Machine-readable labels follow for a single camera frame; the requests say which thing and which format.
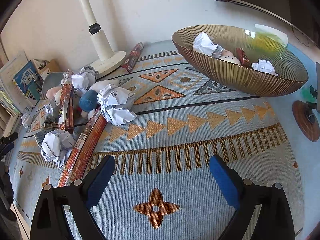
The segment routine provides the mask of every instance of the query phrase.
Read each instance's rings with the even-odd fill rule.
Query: lamp base
[[[314,114],[312,119],[306,115],[306,104],[302,101],[295,101],[292,104],[293,116],[303,132],[303,134],[312,142],[316,142],[320,136],[319,123]]]
[[[97,76],[98,79],[104,77],[105,75],[108,75],[110,72],[121,66],[125,60],[125,56],[125,51],[117,51],[111,58],[104,61],[100,61],[98,59],[95,62],[91,63],[90,66],[93,67],[96,71],[99,71],[99,74]]]

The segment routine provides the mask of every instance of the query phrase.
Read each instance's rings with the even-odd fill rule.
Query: floor
[[[171,40],[165,42],[167,42],[167,48],[176,50]],[[161,51],[163,46],[164,42],[161,42],[161,44],[159,43],[159,51]],[[312,84],[313,87],[316,88],[315,63],[291,44],[288,45],[288,49],[300,59],[300,61],[308,70],[309,81],[306,86],[310,86]],[[147,44],[144,50],[144,54],[147,55]],[[292,103],[295,100],[305,101],[300,90],[287,96],[279,98],[266,98],[266,100],[269,101],[275,113],[277,114],[281,125],[283,126],[287,137],[289,138],[299,166],[304,190],[305,223],[303,231],[298,235],[297,239],[304,239],[320,220],[320,204],[318,201],[320,195],[320,187],[318,186],[318,181],[320,179],[320,140],[313,143],[305,138],[294,120],[291,110]],[[316,117],[320,121],[319,113],[316,113]]]

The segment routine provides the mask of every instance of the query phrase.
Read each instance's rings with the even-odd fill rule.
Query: rug
[[[160,47],[147,47],[133,73],[120,68],[104,78],[117,78],[136,93],[137,114],[125,125],[106,125],[86,169],[107,154],[116,160],[114,175],[91,208],[106,239],[217,239],[234,208],[209,171],[214,154],[257,185],[281,183],[298,232],[304,220],[300,174],[266,98],[210,80],[172,43]],[[10,170],[15,201],[29,224],[42,186],[57,185],[60,176],[57,165],[39,153],[34,137],[25,138]],[[244,239],[258,214],[259,207]],[[66,215],[80,239],[72,214]]]

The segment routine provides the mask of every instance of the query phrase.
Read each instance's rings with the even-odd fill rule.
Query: white wall
[[[180,28],[223,24],[254,29],[285,24],[264,13],[215,0],[90,0],[113,50],[130,51],[138,42],[170,39]],[[78,0],[23,0],[1,33],[9,58],[24,49],[28,59],[56,58],[62,69],[79,69],[98,58]]]

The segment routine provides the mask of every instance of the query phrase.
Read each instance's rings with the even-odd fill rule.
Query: gold glass bowl
[[[230,50],[243,48],[251,63],[268,60],[279,77],[229,63],[193,51],[193,41],[201,32],[214,38],[214,43]],[[301,61],[278,42],[259,33],[225,25],[197,25],[178,30],[172,35],[178,52],[196,69],[210,79],[242,92],[278,97],[301,88],[308,73]]]

